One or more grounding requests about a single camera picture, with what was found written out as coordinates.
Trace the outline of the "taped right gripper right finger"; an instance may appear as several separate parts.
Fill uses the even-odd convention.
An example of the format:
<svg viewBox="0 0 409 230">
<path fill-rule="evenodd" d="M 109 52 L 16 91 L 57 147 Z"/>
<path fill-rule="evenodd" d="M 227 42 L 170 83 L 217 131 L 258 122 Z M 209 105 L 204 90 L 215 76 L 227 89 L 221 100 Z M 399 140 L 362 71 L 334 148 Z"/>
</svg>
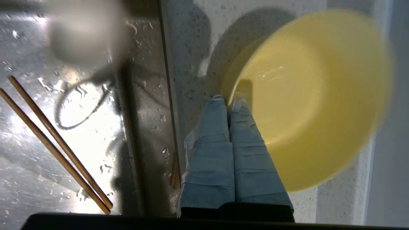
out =
<svg viewBox="0 0 409 230">
<path fill-rule="evenodd" d="M 229 111 L 234 179 L 238 202 L 293 207 L 244 97 Z"/>
</svg>

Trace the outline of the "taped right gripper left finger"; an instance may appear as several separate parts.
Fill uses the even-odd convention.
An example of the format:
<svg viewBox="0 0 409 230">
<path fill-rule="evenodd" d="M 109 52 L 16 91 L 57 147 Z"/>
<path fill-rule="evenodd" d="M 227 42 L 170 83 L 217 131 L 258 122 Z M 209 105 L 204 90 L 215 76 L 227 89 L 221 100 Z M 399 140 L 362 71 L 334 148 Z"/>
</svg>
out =
<svg viewBox="0 0 409 230">
<path fill-rule="evenodd" d="M 211 97 L 184 141 L 186 169 L 179 208 L 218 209 L 235 201 L 233 147 L 221 95 Z"/>
</svg>

